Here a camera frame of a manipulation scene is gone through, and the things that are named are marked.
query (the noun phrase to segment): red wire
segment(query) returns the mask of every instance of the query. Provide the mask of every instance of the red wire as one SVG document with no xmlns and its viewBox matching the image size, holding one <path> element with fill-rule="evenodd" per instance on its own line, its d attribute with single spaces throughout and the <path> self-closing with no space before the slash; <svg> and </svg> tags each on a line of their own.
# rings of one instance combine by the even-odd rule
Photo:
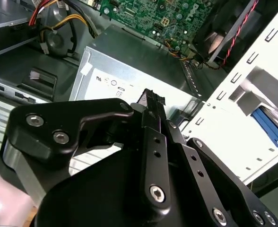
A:
<svg viewBox="0 0 278 227">
<path fill-rule="evenodd" d="M 45 4 L 47 4 L 50 0 L 42 0 L 39 5 L 37 6 L 37 8 L 34 10 L 34 13 L 31 16 L 31 19 L 29 21 L 29 26 L 34 25 L 35 21 L 36 21 L 36 17 L 38 15 L 39 10 L 41 9 L 41 7 L 43 7 Z"/>
<path fill-rule="evenodd" d="M 233 37 L 232 43 L 231 43 L 231 45 L 230 45 L 230 47 L 229 47 L 229 49 L 228 49 L 228 51 L 227 51 L 227 54 L 226 54 L 226 56 L 225 56 L 225 58 L 224 58 L 223 63 L 222 63 L 221 66 L 225 65 L 226 60 L 227 60 L 227 58 L 229 57 L 230 52 L 231 52 L 233 46 L 235 45 L 235 41 L 236 41 L 237 37 L 239 36 L 239 34 L 240 34 L 242 28 L 243 28 L 243 25 L 247 22 L 247 19 L 248 19 L 250 13 L 254 11 L 254 9 L 256 8 L 256 6 L 257 6 L 257 4 L 258 4 L 258 2 L 259 2 L 259 0 L 256 0 L 256 1 L 254 2 L 253 6 L 252 6 L 251 9 L 249 10 L 249 12 L 246 14 L 246 16 L 245 16 L 244 20 L 242 21 L 241 25 L 238 27 L 238 30 L 237 30 L 235 36 Z"/>
</svg>

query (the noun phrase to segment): white metal frame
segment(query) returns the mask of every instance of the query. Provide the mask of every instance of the white metal frame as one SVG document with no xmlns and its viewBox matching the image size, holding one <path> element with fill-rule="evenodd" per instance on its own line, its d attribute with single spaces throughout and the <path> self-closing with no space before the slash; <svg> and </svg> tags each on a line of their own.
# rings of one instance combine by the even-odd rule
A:
<svg viewBox="0 0 278 227">
<path fill-rule="evenodd" d="M 203 140 L 245 184 L 278 162 L 275 144 L 229 100 L 256 67 L 278 79 L 278 14 L 183 130 Z"/>
</svg>

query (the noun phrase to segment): black robotic arm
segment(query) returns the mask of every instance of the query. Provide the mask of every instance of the black robotic arm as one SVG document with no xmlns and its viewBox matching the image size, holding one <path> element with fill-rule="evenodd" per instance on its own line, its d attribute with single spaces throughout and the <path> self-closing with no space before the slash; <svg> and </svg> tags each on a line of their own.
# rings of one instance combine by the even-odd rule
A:
<svg viewBox="0 0 278 227">
<path fill-rule="evenodd" d="M 0 165 L 39 207 L 36 227 L 278 227 L 270 210 L 197 138 L 185 142 L 165 100 L 27 105 L 11 112 Z M 123 149 L 69 175 L 94 146 Z"/>
</svg>

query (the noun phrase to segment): blue plastic tab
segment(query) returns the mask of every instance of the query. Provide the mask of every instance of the blue plastic tab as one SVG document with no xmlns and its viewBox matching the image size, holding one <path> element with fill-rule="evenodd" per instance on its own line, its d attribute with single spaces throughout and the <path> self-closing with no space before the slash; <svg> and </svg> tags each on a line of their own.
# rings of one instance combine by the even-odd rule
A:
<svg viewBox="0 0 278 227">
<path fill-rule="evenodd" d="M 252 117 L 259 123 L 259 125 L 266 131 L 271 141 L 278 147 L 278 127 L 272 120 L 258 108 L 252 113 Z"/>
</svg>

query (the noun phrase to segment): motherboard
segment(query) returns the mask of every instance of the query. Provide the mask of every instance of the motherboard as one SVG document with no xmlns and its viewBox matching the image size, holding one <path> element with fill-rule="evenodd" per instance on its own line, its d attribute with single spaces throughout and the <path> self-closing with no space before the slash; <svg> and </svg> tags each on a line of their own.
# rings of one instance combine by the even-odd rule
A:
<svg viewBox="0 0 278 227">
<path fill-rule="evenodd" d="M 81 0 L 136 32 L 188 56 L 215 0 Z"/>
</svg>

